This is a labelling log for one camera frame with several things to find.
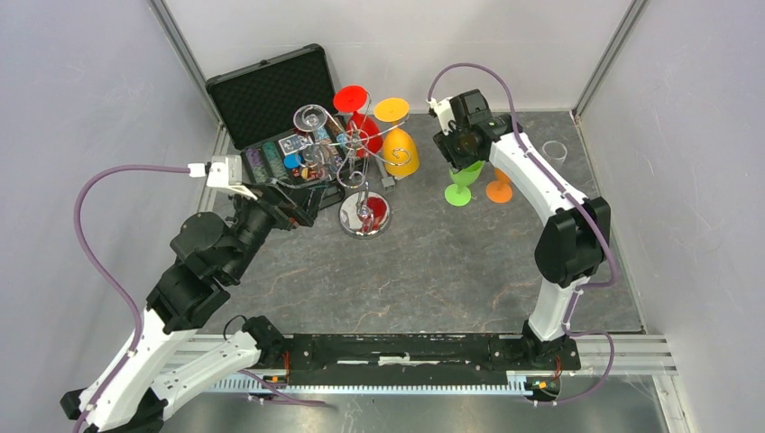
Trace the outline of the green plastic wine glass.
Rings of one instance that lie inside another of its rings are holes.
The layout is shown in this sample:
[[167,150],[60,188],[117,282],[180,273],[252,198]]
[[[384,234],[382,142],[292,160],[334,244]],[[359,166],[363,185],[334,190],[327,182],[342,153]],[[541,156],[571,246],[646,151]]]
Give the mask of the green plastic wine glass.
[[477,161],[462,170],[452,170],[449,172],[452,184],[444,191],[445,200],[449,205],[462,207],[471,201],[472,193],[469,187],[477,181],[483,167],[484,162]]

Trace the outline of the orange plastic wine glass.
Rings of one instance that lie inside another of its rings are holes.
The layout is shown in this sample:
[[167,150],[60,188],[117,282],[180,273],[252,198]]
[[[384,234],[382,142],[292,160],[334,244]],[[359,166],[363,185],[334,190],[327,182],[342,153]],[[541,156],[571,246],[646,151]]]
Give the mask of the orange plastic wine glass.
[[508,203],[513,197],[511,179],[498,168],[493,173],[495,179],[486,185],[484,192],[493,203]]

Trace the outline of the clear wine glass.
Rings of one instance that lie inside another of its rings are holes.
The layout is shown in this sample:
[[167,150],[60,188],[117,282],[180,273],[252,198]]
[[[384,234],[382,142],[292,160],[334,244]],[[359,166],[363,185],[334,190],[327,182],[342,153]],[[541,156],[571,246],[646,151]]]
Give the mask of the clear wine glass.
[[559,141],[548,141],[541,146],[541,155],[548,164],[556,169],[560,168],[568,156],[567,147]]
[[328,118],[329,114],[324,107],[308,104],[294,113],[292,122],[296,129],[305,133],[314,133],[325,126]]

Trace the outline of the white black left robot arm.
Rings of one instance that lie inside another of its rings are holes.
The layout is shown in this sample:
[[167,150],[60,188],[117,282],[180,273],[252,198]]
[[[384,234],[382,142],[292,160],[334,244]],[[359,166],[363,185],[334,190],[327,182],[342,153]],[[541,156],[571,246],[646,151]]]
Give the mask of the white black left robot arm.
[[190,216],[171,241],[175,261],[134,309],[124,347],[88,387],[60,401],[78,432],[157,432],[179,409],[227,376],[288,359],[288,345],[265,317],[248,318],[222,343],[175,369],[167,363],[229,299],[270,232],[311,226],[322,188],[266,187],[235,195],[227,223],[212,212]]

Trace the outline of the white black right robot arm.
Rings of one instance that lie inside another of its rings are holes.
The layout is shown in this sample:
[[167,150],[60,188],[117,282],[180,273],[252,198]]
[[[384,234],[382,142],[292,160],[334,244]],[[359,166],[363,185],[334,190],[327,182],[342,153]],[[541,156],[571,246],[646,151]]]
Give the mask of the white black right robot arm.
[[492,113],[479,90],[440,101],[431,98],[428,105],[440,126],[434,143],[452,167],[490,163],[509,177],[544,225],[534,250],[542,276],[538,300],[521,337],[512,342],[515,359],[543,368],[570,340],[563,325],[572,295],[607,259],[610,205],[565,181],[511,115]]

